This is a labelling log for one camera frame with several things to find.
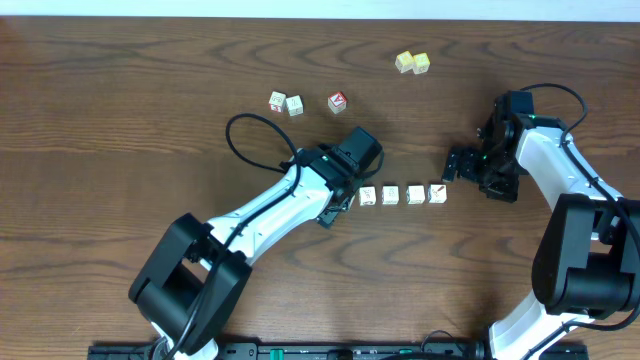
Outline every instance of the wooden table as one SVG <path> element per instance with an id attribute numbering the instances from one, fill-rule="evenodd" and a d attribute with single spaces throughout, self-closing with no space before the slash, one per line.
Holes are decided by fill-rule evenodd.
<path id="1" fill-rule="evenodd" d="M 395 55 L 427 51 L 427 74 Z M 9 18 L 0 20 L 0 358 L 83 359 L 95 341 L 155 336 L 127 290 L 167 226 L 239 207 L 278 180 L 224 139 L 240 112 L 273 119 L 296 146 L 362 126 L 386 159 L 380 187 L 437 181 L 454 144 L 476 144 L 494 97 L 554 81 L 591 114 L 576 142 L 599 174 L 640 198 L 640 26 L 625 24 Z M 268 111 L 271 91 L 304 114 Z M 343 91 L 334 116 L 327 96 Z M 535 92 L 568 123 L 577 103 Z M 289 153 L 253 123 L 241 151 Z M 471 183 L 444 205 L 361 208 L 327 231 L 308 223 L 255 266 L 226 332 L 263 341 L 413 341 L 434 329 L 482 334 L 530 290 L 550 211 Z M 577 331 L 592 359 L 635 359 L 640 325 Z"/>

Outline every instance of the black cable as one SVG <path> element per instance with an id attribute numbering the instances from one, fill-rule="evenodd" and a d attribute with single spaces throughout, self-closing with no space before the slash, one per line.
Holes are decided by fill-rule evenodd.
<path id="1" fill-rule="evenodd" d="M 167 351 L 167 338 L 160 336 L 151 345 L 151 355 L 149 359 L 156 359 Z"/>
<path id="2" fill-rule="evenodd" d="M 524 88 L 522 88 L 520 90 L 521 91 L 527 91 L 527 90 L 536 89 L 536 88 L 543 88 L 543 87 L 551 87 L 551 88 L 557 88 L 557 89 L 564 90 L 564 91 L 568 92 L 569 94 L 573 95 L 576 99 L 578 99 L 578 101 L 580 102 L 580 105 L 582 105 L 582 115 L 580 116 L 578 121 L 576 121 L 573 125 L 571 125 L 570 127 L 568 127 L 566 130 L 564 130 L 562 132 L 562 135 L 560 136 L 560 145 L 561 145 L 562 149 L 564 150 L 565 154 L 567 154 L 567 157 L 576 166 L 576 168 L 578 168 L 580 173 L 587 179 L 589 184 L 591 186 L 593 186 L 596 190 L 598 190 L 598 192 L 600 192 L 602 194 L 602 196 L 604 196 L 604 198 L 607 200 L 609 205 L 612 206 L 615 209 L 616 215 L 620 218 L 620 220 L 622 220 L 622 222 L 624 223 L 627 231 L 631 234 L 631 237 L 633 238 L 633 241 L 635 242 L 636 249 L 638 250 L 638 257 L 640 258 L 640 235 L 638 234 L 638 230 L 636 229 L 636 227 L 631 222 L 631 219 L 629 219 L 629 216 L 627 215 L 627 213 L 624 211 L 624 209 L 620 205 L 620 202 L 617 201 L 616 199 L 614 199 L 613 196 L 611 196 L 611 194 L 609 194 L 609 192 L 607 192 L 599 184 L 600 179 L 598 177 L 591 176 L 589 171 L 587 171 L 587 169 L 585 169 L 584 166 L 582 166 L 580 161 L 578 161 L 578 159 L 575 157 L 575 155 L 573 154 L 573 152 L 569 148 L 569 145 L 571 144 L 571 142 L 567 141 L 567 135 L 569 134 L 569 132 L 571 130 L 575 129 L 578 125 L 580 125 L 580 123 L 582 123 L 582 121 L 587 117 L 587 114 L 589 113 L 589 108 L 587 106 L 587 103 L 584 101 L 582 96 L 580 96 L 580 94 L 578 94 L 574 90 L 572 90 L 572 89 L 570 89 L 570 88 L 568 88 L 568 87 L 566 87 L 564 85 L 559 85 L 559 84 L 553 84 L 553 83 L 535 84 L 535 85 L 530 85 L 530 86 L 524 87 Z M 564 323 L 560 328 L 558 328 L 558 330 L 556 330 L 553 334 L 551 334 L 545 340 L 543 340 L 540 344 L 538 344 L 534 348 L 530 349 L 529 352 L 527 353 L 527 355 L 525 356 L 524 360 L 529 359 L 533 354 L 535 354 L 537 351 L 541 350 L 549 342 L 553 341 L 553 339 L 555 339 L 563 331 L 568 333 L 571 330 L 572 326 L 581 327 L 581 328 L 590 329 L 590 330 L 597 330 L 597 331 L 617 331 L 617 330 L 624 329 L 625 327 L 631 325 L 638 318 L 638 315 L 640 315 L 640 301 L 638 301 L 636 303 L 636 305 L 634 306 L 633 310 L 631 311 L 631 314 L 629 314 L 629 316 L 626 319 L 622 320 L 618 324 L 599 325 L 599 324 L 584 324 L 584 323 L 580 323 L 580 322 L 577 322 L 577 321 L 568 321 L 568 322 Z"/>
<path id="3" fill-rule="evenodd" d="M 378 155 L 378 167 L 375 170 L 371 170 L 369 172 L 366 172 L 364 174 L 362 174 L 361 178 L 366 179 L 366 178 L 370 178 L 373 175 L 377 174 L 378 171 L 380 171 L 380 169 L 382 169 L 382 163 L 384 162 L 384 150 L 380 151 L 380 155 Z"/>
<path id="4" fill-rule="evenodd" d="M 275 168 L 275 167 L 271 167 L 271 166 L 267 166 L 267 165 L 262 165 L 260 163 L 257 163 L 255 161 L 249 160 L 247 159 L 244 155 L 240 154 L 240 152 L 236 149 L 235 146 L 233 146 L 233 141 L 231 141 L 231 134 L 229 133 L 229 130 L 231 130 L 231 126 L 230 124 L 232 124 L 234 121 L 236 121 L 237 119 L 239 119 L 239 117 L 250 117 L 259 121 L 262 121 L 263 123 L 271 126 L 274 130 L 276 130 L 278 132 L 278 134 L 280 134 L 280 136 L 283 136 L 284 132 L 282 130 L 280 130 L 280 128 L 278 128 L 277 126 L 275 126 L 275 124 L 273 124 L 271 121 L 259 116 L 259 115 L 254 115 L 254 114 L 239 114 L 234 116 L 233 118 L 231 118 L 231 120 L 229 120 L 229 123 L 227 123 L 227 128 L 225 130 L 225 137 L 227 139 L 227 145 L 229 145 L 229 148 L 231 148 L 231 151 L 233 151 L 234 154 L 236 154 L 237 157 L 240 158 L 240 160 L 251 164 L 253 166 L 259 167 L 261 169 L 265 169 L 265 170 L 271 170 L 271 171 L 275 171 L 275 172 L 279 172 L 284 174 L 285 171 L 283 169 L 279 169 L 279 168 Z"/>
<path id="5" fill-rule="evenodd" d="M 464 359 L 458 355 L 446 355 L 446 354 L 434 354 L 434 353 L 406 353 L 395 354 L 382 358 L 380 360 L 411 360 L 411 359 L 427 359 L 427 360 L 451 360 L 451 359 Z"/>
<path id="6" fill-rule="evenodd" d="M 434 330 L 429 335 L 427 335 L 424 338 L 424 340 L 422 340 L 422 344 L 420 344 L 420 351 L 424 352 L 424 347 L 427 345 L 427 343 L 429 343 L 429 339 L 435 334 L 447 335 L 453 340 L 453 344 L 458 348 L 458 350 L 460 350 L 461 353 L 464 353 L 464 350 L 460 347 L 460 345 L 458 345 L 456 338 L 454 338 L 453 335 L 449 334 L 447 331 L 444 331 L 444 330 Z"/>
<path id="7" fill-rule="evenodd" d="M 193 330 L 194 321 L 195 321 L 196 317 L 198 316 L 198 313 L 200 312 L 200 308 L 202 307 L 202 304 L 204 303 L 204 296 L 202 296 L 202 294 L 204 294 L 206 292 L 205 290 L 208 289 L 211 286 L 211 284 L 213 283 L 213 279 L 215 278 L 216 271 L 218 271 L 218 268 L 220 267 L 220 264 L 222 264 L 227 259 L 227 257 L 229 256 L 227 254 L 227 249 L 229 249 L 229 246 L 231 245 L 231 242 L 233 242 L 233 240 L 236 238 L 236 236 L 238 234 L 240 234 L 242 232 L 242 230 L 251 221 L 253 221 L 258 216 L 262 215 L 265 211 L 271 209 L 273 206 L 275 206 L 276 204 L 278 204 L 282 200 L 286 199 L 289 195 L 293 194 L 294 190 L 298 187 L 298 184 L 300 183 L 300 175 L 302 173 L 302 167 L 300 166 L 300 161 L 298 159 L 298 151 L 296 150 L 295 145 L 293 144 L 293 142 L 291 141 L 289 136 L 287 136 L 287 134 L 285 134 L 285 132 L 282 131 L 282 129 L 280 129 L 276 124 L 274 124 L 273 122 L 271 122 L 270 120 L 268 120 L 268 119 L 266 119 L 266 118 L 264 118 L 262 116 L 255 115 L 255 114 L 244 113 L 244 114 L 238 114 L 238 115 L 232 117 L 229 120 L 229 122 L 227 123 L 227 128 L 225 130 L 225 136 L 227 138 L 227 143 L 229 144 L 229 147 L 231 148 L 233 153 L 236 154 L 240 159 L 244 160 L 245 162 L 247 162 L 247 163 L 249 163 L 251 165 L 257 166 L 259 168 L 278 171 L 278 172 L 284 172 L 284 171 L 282 171 L 280 169 L 276 169 L 276 168 L 272 168 L 272 167 L 269 167 L 269 166 L 264 166 L 264 165 L 255 163 L 255 162 L 247 159 L 246 157 L 242 156 L 236 150 L 236 148 L 231 143 L 231 137 L 229 136 L 229 134 L 230 134 L 230 130 L 231 130 L 231 125 L 233 125 L 233 123 L 236 122 L 238 119 L 242 119 L 242 118 L 251 118 L 251 119 L 255 119 L 255 120 L 258 120 L 260 122 L 263 122 L 263 123 L 269 125 L 273 130 L 275 130 L 284 139 L 284 141 L 287 143 L 287 145 L 289 145 L 289 149 L 293 153 L 293 163 L 296 166 L 296 177 L 295 177 L 295 179 L 293 181 L 293 184 L 290 187 L 288 187 L 282 195 L 278 196 L 276 199 L 274 199 L 270 203 L 266 204 L 265 206 L 263 206 L 260 209 L 258 209 L 257 211 L 255 211 L 253 214 L 251 214 L 249 217 L 247 217 L 244 221 L 240 222 L 236 226 L 236 228 L 233 229 L 233 231 L 231 232 L 231 234 L 229 235 L 227 240 L 225 240 L 224 244 L 222 245 L 222 249 L 219 252 L 218 257 L 216 258 L 216 262 L 211 266 L 211 269 L 209 270 L 209 274 L 207 274 L 207 278 L 204 281 L 204 285 L 202 287 L 202 290 L 200 291 L 200 293 L 198 294 L 198 296 L 194 300 L 195 301 L 195 305 L 193 306 L 193 310 L 191 311 L 191 314 L 189 315 L 189 320 L 187 321 L 186 325 L 184 326 L 184 329 L 182 330 L 182 335 L 180 335 L 180 338 L 178 339 L 178 341 L 175 343 L 175 345 L 171 348 L 171 350 L 164 357 L 164 360 L 173 359 L 173 357 L 178 352 L 178 350 L 182 347 L 182 345 L 184 345 L 184 342 L 186 341 L 187 337 L 189 336 L 189 333 L 191 332 L 191 330 Z"/>

